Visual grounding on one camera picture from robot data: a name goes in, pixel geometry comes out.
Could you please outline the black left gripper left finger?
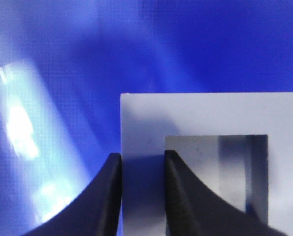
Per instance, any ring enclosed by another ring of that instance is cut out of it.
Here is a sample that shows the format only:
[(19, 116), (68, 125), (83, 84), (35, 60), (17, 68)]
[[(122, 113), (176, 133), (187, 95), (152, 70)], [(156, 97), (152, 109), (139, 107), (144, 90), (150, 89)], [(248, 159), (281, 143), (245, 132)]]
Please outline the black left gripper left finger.
[(122, 158), (109, 154), (89, 185), (56, 216), (27, 236), (115, 236), (122, 199)]

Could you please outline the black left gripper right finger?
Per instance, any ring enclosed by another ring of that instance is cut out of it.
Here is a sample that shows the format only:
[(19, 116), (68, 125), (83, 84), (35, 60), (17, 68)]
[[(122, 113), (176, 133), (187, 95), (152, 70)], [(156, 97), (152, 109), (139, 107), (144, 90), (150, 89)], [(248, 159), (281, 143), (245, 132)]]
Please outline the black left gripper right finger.
[(165, 212), (172, 236), (281, 236), (209, 189), (174, 150), (166, 150)]

